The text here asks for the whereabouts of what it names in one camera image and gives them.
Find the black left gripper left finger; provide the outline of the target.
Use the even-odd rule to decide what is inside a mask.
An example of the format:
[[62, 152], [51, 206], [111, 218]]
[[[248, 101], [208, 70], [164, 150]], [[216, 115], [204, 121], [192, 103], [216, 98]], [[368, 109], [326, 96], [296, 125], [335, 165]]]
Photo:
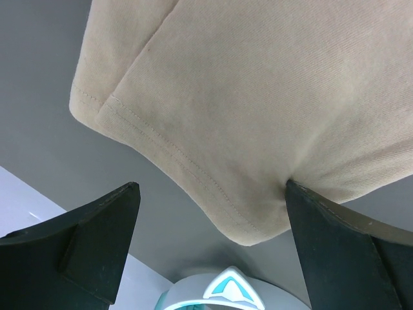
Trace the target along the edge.
[[141, 201], [129, 182], [1, 238], [1, 309], [108, 309], [115, 304]]

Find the beige t shirt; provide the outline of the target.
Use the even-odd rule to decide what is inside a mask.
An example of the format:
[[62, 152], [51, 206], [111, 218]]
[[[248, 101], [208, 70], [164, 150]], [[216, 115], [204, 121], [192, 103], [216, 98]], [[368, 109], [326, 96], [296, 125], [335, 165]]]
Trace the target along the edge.
[[93, 1], [69, 109], [255, 245], [412, 174], [412, 2]]

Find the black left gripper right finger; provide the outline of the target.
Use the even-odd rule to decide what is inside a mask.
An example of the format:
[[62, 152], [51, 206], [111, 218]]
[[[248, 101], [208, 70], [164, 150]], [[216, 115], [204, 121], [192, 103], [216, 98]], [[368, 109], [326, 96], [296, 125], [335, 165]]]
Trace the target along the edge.
[[412, 309], [412, 233], [287, 181], [285, 201], [313, 309]]

